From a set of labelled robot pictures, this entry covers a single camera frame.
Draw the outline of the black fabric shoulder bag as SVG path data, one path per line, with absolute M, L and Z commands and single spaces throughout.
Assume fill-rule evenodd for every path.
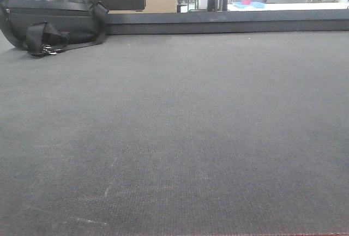
M 55 55 L 101 44 L 108 12 L 93 0 L 1 0 L 1 31 L 30 55 Z

